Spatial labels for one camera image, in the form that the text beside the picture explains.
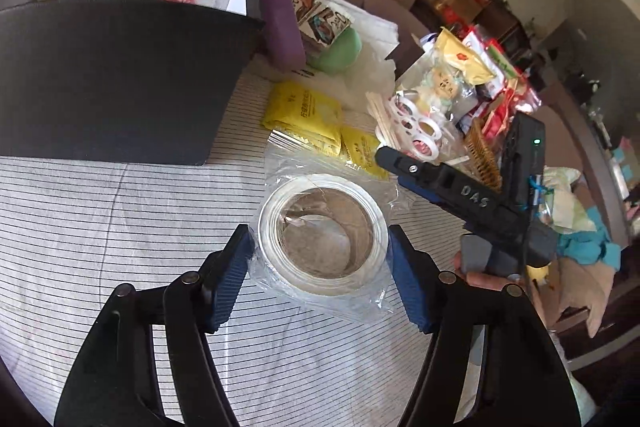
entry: yellow sachet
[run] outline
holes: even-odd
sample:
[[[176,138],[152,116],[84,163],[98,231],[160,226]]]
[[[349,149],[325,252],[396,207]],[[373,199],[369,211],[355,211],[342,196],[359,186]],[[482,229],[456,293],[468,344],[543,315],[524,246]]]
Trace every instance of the yellow sachet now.
[[[462,71],[465,80],[472,86],[480,86],[493,80],[494,74],[485,66],[482,58],[446,28],[438,35],[435,47],[442,53],[447,64]]]
[[[340,102],[295,82],[273,86],[262,125],[282,130],[330,156],[340,154]]]
[[[345,158],[347,163],[360,167],[381,180],[388,179],[388,173],[385,169],[378,167],[375,159],[376,150],[380,145],[378,138],[368,132],[347,125],[343,125],[341,131],[342,154],[348,156]]]

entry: human hand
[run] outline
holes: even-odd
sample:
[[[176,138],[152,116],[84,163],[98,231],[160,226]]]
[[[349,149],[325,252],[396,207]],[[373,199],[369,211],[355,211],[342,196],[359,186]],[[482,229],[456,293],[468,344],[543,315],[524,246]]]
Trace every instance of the human hand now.
[[[460,270],[461,266],[462,266],[462,253],[458,252],[453,257],[454,272],[458,277],[460,277],[460,279],[465,280],[469,286],[476,286],[478,288],[486,288],[488,290],[495,290],[499,292],[502,290],[502,288],[504,288],[508,284],[517,284],[518,286],[523,288],[523,290],[526,290],[522,279],[520,279],[517,282],[513,282],[513,281],[510,281],[509,279],[506,279],[505,277],[496,277],[495,275],[488,275],[486,273],[469,272],[464,274]],[[542,323],[545,325],[545,328],[546,328],[545,311],[544,311],[544,308],[542,307],[542,300],[540,299],[540,294],[538,293],[537,288],[535,288],[535,286],[532,285],[531,288],[529,289],[529,292],[526,292],[526,293],[529,294],[533,307],[536,309],[536,312],[538,313],[540,320],[542,321]]]

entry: roll of tape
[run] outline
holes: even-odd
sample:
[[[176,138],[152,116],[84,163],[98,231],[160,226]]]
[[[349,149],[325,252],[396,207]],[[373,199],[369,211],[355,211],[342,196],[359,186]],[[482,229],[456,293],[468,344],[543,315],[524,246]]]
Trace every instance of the roll of tape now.
[[[431,138],[434,140],[439,140],[440,138],[442,138],[442,131],[440,130],[440,127],[438,126],[437,123],[431,120],[431,118],[429,118],[428,116],[422,116],[418,118],[418,124],[420,123],[427,124],[429,127],[431,127],[431,130],[433,131],[433,134],[430,134],[421,127],[420,129],[423,133],[425,133],[428,136],[431,136]]]
[[[366,260],[353,273],[337,279],[316,277],[300,269],[287,256],[279,237],[282,214],[301,194],[317,188],[331,188],[352,198],[371,226],[372,245]],[[364,188],[340,176],[311,174],[290,180],[268,198],[258,217],[258,245],[267,263],[290,287],[313,295],[338,296],[357,291],[375,279],[385,263],[388,233],[380,207]]]

